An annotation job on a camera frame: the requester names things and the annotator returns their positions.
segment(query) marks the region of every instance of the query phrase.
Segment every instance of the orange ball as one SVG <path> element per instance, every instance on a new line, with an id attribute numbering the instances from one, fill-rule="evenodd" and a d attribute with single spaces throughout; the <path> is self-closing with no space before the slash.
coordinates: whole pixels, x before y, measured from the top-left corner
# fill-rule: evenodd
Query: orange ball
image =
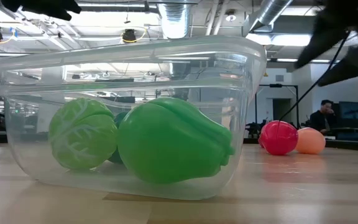
<path id="1" fill-rule="evenodd" d="M 326 147 L 323 134 L 313 128 L 298 130 L 298 143 L 295 150 L 304 154 L 319 154 Z"/>

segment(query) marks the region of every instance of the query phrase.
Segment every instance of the person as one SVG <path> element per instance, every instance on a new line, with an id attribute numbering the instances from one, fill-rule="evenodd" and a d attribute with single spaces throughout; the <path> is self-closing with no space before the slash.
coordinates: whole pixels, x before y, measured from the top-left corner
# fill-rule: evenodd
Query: person
<path id="1" fill-rule="evenodd" d="M 311 128 L 314 128 L 322 134 L 327 134 L 330 131 L 330 127 L 336 121 L 332 106 L 332 101 L 323 100 L 321 102 L 320 110 L 310 115 Z"/>

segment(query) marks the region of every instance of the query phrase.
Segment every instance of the wooden table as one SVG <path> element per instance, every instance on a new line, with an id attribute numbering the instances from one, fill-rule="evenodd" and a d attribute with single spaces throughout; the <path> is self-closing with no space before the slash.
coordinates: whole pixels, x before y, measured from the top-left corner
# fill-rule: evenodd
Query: wooden table
<path id="1" fill-rule="evenodd" d="M 31 180 L 0 145 L 0 224 L 358 223 L 358 151 L 270 156 L 244 146 L 216 197 L 189 202 Z"/>

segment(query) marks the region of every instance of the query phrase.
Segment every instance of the clear plastic bin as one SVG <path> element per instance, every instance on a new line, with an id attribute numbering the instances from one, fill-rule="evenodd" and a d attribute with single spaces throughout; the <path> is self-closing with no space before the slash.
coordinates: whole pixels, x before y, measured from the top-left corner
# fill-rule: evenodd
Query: clear plastic bin
<path id="1" fill-rule="evenodd" d="M 247 106 L 266 61 L 261 45 L 226 36 L 0 58 L 12 154 L 25 173 L 48 184 L 186 200 L 212 197 L 238 165 Z M 93 169 L 70 170 L 52 156 L 49 124 L 65 103 L 90 98 L 117 115 L 160 97 L 183 99 L 230 130 L 235 152 L 228 165 L 212 177 L 155 184 L 122 164 L 105 161 Z"/>

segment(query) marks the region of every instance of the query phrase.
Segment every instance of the doorway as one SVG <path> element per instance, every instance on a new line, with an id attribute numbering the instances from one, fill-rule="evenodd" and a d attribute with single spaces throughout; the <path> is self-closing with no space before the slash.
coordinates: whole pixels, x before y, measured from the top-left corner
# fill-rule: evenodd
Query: doorway
<path id="1" fill-rule="evenodd" d="M 291 99 L 273 99 L 273 120 L 279 120 L 291 108 Z M 291 113 L 287 114 L 282 121 L 291 122 Z"/>

